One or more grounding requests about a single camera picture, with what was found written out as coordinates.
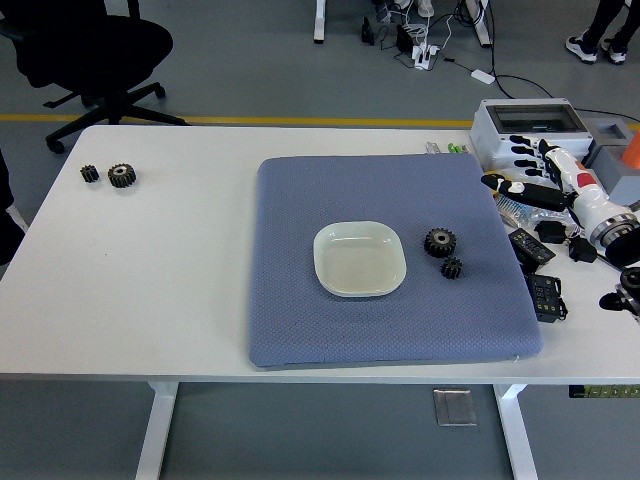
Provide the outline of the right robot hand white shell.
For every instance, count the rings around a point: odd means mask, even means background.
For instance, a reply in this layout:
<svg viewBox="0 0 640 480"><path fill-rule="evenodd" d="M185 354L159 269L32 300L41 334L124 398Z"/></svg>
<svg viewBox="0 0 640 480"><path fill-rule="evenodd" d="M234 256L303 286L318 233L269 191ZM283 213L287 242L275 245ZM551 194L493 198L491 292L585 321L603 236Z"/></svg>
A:
<svg viewBox="0 0 640 480"><path fill-rule="evenodd" d="M633 212L608 199L592 174L568 150L542 138L512 135L512 151L542 161L554 187L509 180L491 173L482 176L483 184L520 203L561 212L569 210L593 242L605 244L608 235L620 236L636 226Z"/></svg>

